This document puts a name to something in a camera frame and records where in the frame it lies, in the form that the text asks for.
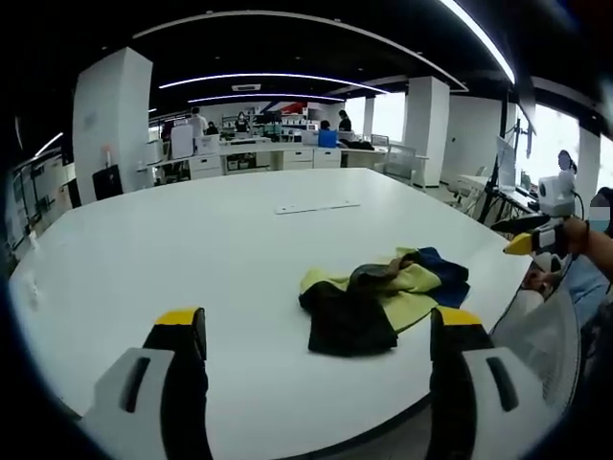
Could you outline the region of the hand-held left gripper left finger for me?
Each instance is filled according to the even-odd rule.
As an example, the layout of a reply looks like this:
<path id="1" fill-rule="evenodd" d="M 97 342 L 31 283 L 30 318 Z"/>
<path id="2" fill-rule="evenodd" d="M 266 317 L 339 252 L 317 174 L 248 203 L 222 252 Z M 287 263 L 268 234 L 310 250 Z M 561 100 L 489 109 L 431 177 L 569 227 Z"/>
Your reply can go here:
<path id="1" fill-rule="evenodd" d="M 79 421 L 113 459 L 210 459 L 205 311 L 170 310 L 100 377 Z"/>

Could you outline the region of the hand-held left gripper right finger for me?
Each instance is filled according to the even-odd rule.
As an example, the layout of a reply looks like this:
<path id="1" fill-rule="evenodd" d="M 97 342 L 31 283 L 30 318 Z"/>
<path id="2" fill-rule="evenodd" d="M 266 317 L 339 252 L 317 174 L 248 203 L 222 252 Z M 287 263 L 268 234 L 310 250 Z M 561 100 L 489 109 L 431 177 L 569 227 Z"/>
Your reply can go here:
<path id="1" fill-rule="evenodd" d="M 521 459 L 546 430 L 539 382 L 465 310 L 431 312 L 429 459 Z"/>

